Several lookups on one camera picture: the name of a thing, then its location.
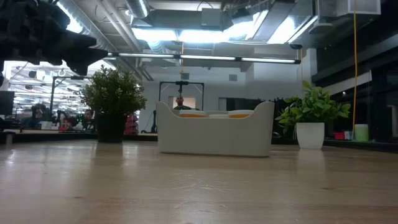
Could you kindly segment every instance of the metal frame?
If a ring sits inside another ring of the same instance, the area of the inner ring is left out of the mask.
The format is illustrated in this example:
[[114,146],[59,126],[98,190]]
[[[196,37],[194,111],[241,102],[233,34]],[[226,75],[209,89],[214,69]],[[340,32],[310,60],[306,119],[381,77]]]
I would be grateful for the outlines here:
[[[176,84],[179,85],[177,82],[159,82],[159,101],[161,99],[161,95],[162,95],[162,85],[164,83],[171,83],[171,84]],[[205,84],[204,83],[193,83],[193,82],[187,82],[188,85],[189,84],[199,84],[201,85],[201,110],[203,111],[203,107],[204,107],[204,99],[205,99]]]
[[75,79],[75,80],[83,80],[83,79],[93,79],[93,77],[81,77],[81,76],[74,76],[74,77],[61,77],[61,76],[54,76],[52,77],[52,87],[51,87],[51,100],[50,100],[50,111],[52,111],[52,107],[53,107],[53,103],[54,103],[54,91],[55,88],[59,85],[59,84],[55,84],[55,81],[58,78],[62,78],[62,79]]

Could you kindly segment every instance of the monitor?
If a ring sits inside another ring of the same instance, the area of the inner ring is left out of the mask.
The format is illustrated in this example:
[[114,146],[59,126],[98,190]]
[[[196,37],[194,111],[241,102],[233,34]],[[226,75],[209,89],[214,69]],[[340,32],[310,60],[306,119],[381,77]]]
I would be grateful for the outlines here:
[[12,115],[14,91],[0,91],[0,115]]

